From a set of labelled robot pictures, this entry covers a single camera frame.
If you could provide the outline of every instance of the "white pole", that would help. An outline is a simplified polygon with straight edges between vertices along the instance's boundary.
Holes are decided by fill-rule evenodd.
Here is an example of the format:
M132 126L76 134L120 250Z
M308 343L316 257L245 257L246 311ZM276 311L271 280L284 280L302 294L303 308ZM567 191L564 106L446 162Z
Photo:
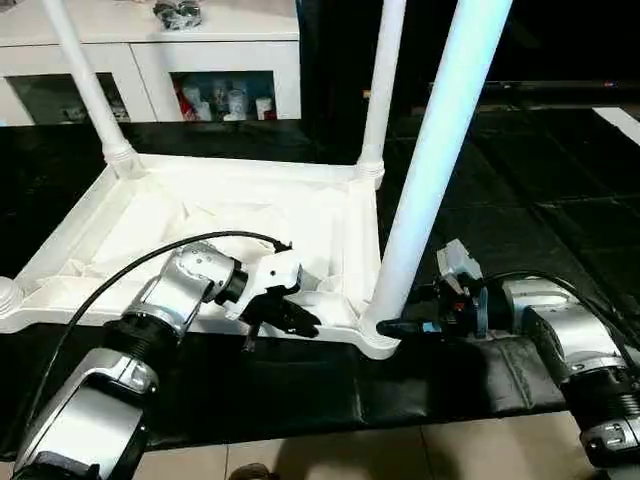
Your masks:
M373 80L371 81L367 123L364 130L362 152L358 159L360 172L376 178L377 186L380 186L384 175L382 150L387 134L405 6L406 0L384 0L376 60L373 67Z
M139 166L138 154L124 138L113 116L98 78L82 51L66 7L62 0L43 0L43 3L69 62L76 87L102 141L105 160L113 164L119 174L131 175Z
M459 0L363 328L398 318L413 284L512 0Z

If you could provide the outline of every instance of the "white plastic table frame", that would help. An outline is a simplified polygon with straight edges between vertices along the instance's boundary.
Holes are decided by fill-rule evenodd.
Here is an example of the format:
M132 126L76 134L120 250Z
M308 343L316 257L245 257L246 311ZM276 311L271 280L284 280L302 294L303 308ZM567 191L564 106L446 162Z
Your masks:
M365 355L375 359L388 358L395 351L398 341L379 335L376 324L385 319L397 318L402 312L511 2L512 0L458 0L379 275L377 281L374 279L375 289L369 306L364 309L357 327L330 329L320 336L320 340L355 344ZM138 154L123 136L95 73L83 54L63 0L43 0L43 3L102 141L105 161L113 167L113 175L116 178L140 175L144 171L144 161L141 159L145 160L147 157L162 162L162 156ZM353 167L342 167L331 172L314 171L325 172L327 177L373 179L377 185L382 180L382 147L387 130L405 3L406 0L384 1L363 148L358 162ZM92 188L100 188L100 185L94 184ZM65 222L74 220L74 210L68 217L71 218L65 219ZM47 241L55 240L57 233L59 232L54 232ZM377 243L377 238L365 240ZM2 293L0 292L0 316ZM266 334L282 336L275 331Z

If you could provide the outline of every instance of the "black mat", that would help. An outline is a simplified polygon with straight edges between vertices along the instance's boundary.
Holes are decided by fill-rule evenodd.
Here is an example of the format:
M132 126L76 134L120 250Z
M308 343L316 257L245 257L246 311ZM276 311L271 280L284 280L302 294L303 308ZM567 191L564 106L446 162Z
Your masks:
M393 122L378 194L386 241L419 119ZM361 132L297 122L242 126L130 125L143 152L352 163ZM0 274L14 276L100 173L86 126L0 129L5 176L0 231L10 245ZM418 281L434 252L458 237L485 273L537 268L588 291L601 289L632 316L640 280L640 147L591 111L484 113L473 123ZM25 396L61 328L34 325L0 336L0 453L11 458ZM82 327L51 382L52 393L101 330ZM525 339L406 342L375 362L348 345L190 334L155 412L152 448L536 413L562 408Z

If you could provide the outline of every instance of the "glass cabinet door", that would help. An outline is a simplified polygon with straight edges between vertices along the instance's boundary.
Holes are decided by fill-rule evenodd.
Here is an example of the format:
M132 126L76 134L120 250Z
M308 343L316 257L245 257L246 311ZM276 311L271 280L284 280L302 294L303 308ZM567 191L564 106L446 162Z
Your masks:
M13 76L6 79L36 125L91 121L70 74ZM113 75L99 73L98 81L116 119L119 122L131 121Z
M131 50L161 122L301 116L298 42L137 43Z
M273 72L171 72L185 121L275 120Z

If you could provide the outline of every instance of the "white shelf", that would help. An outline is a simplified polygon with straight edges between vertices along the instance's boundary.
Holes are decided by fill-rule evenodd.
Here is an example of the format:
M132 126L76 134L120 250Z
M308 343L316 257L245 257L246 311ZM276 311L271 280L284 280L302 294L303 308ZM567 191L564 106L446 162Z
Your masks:
M164 31L153 0L67 0L84 43L293 41L300 37L292 0L202 0L202 25ZM40 0L0 13L0 47L52 45L57 38Z

